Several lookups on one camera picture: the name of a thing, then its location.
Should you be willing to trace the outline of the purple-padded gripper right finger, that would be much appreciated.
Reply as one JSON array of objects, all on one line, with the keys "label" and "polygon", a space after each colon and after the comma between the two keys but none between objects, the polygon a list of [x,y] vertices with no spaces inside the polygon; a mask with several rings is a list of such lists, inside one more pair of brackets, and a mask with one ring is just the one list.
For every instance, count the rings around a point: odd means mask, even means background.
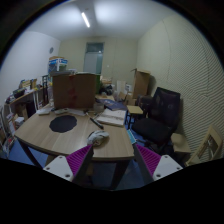
[{"label": "purple-padded gripper right finger", "polygon": [[138,144],[135,144],[133,148],[144,182],[160,180],[182,169],[169,155],[160,156]]}]

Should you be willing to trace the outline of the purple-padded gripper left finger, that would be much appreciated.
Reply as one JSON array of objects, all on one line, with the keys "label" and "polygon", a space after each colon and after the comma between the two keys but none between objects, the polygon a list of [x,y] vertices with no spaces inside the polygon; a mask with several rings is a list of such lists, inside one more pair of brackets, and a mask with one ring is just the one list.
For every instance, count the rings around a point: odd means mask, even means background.
[{"label": "purple-padded gripper left finger", "polygon": [[44,170],[69,182],[80,182],[93,156],[93,146],[87,145],[68,156],[59,155]]}]

